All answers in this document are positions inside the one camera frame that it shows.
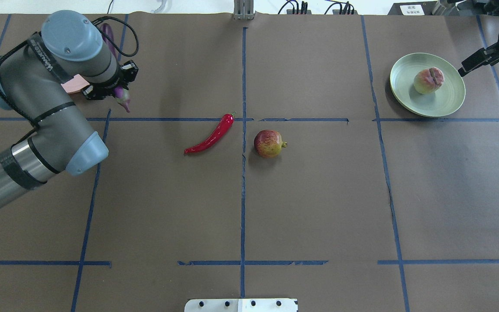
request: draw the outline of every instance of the gray robotic arm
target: gray robotic arm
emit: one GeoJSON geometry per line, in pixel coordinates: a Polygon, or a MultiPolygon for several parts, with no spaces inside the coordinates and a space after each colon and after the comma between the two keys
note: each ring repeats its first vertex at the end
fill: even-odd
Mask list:
{"type": "Polygon", "coordinates": [[[117,63],[94,24],[69,10],[51,14],[41,36],[0,57],[0,107],[16,110],[36,132],[0,154],[0,208],[63,170],[75,176],[107,158],[61,83],[80,74],[90,83],[84,95],[103,99],[117,86],[127,88],[136,73],[133,61],[117,63]]]}

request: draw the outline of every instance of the white metal bracket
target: white metal bracket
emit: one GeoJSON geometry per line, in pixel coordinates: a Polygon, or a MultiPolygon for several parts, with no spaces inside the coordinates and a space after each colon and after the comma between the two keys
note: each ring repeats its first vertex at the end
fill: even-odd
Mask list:
{"type": "Polygon", "coordinates": [[[184,312],[298,312],[298,300],[277,299],[192,299],[184,312]]]}
{"type": "Polygon", "coordinates": [[[252,20],[255,16],[253,0],[234,0],[234,19],[252,20]]]}

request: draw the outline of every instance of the black strap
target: black strap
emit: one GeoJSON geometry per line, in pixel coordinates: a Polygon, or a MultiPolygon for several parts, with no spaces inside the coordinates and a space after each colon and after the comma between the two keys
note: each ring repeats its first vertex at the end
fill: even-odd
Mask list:
{"type": "Polygon", "coordinates": [[[22,170],[14,158],[11,148],[1,152],[0,164],[13,181],[27,190],[34,190],[45,184],[45,182],[34,179],[28,172],[22,170]]]}
{"type": "Polygon", "coordinates": [[[40,121],[44,120],[45,118],[49,117],[50,115],[53,115],[62,109],[65,109],[69,106],[75,106],[75,103],[73,101],[69,101],[67,103],[61,104],[59,106],[55,106],[54,108],[48,110],[47,112],[41,114],[40,116],[36,117],[34,119],[34,122],[39,123],[40,121]]]}
{"type": "Polygon", "coordinates": [[[32,137],[28,138],[28,146],[30,147],[30,150],[32,150],[32,153],[34,153],[34,155],[36,155],[36,157],[38,158],[38,160],[46,167],[49,169],[49,171],[53,172],[54,174],[59,174],[61,173],[61,171],[53,168],[52,165],[49,164],[49,162],[47,162],[47,160],[45,158],[43,158],[43,156],[40,154],[40,152],[38,151],[38,149],[36,148],[36,146],[34,145],[34,142],[32,142],[32,137]]]}
{"type": "Polygon", "coordinates": [[[43,43],[42,38],[38,32],[35,32],[26,43],[32,48],[36,57],[42,62],[42,65],[55,77],[60,83],[66,83],[67,81],[73,79],[69,75],[57,60],[53,57],[53,53],[48,50],[48,48],[43,43]]]}

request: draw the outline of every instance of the light green plate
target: light green plate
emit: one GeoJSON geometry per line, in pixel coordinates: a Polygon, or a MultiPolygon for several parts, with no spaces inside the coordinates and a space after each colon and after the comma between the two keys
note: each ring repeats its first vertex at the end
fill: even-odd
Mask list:
{"type": "Polygon", "coordinates": [[[399,59],[390,72],[390,87],[396,99],[411,112],[424,117],[441,117],[457,111],[465,100],[465,83],[445,59],[428,53],[412,53],[399,59]],[[438,67],[444,73],[440,89],[418,93],[413,79],[423,69],[438,67]]]}

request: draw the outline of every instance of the red chili pepper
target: red chili pepper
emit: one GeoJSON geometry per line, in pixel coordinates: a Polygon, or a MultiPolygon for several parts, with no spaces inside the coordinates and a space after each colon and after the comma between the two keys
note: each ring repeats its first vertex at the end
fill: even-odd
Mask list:
{"type": "Polygon", "coordinates": [[[220,119],[220,122],[218,123],[213,133],[211,133],[211,135],[205,141],[201,142],[196,146],[192,146],[191,148],[186,148],[184,150],[184,154],[198,153],[201,152],[202,150],[210,148],[216,142],[218,142],[220,138],[224,136],[224,134],[230,129],[230,127],[232,127],[233,123],[234,123],[234,115],[232,114],[224,115],[220,119]]]}

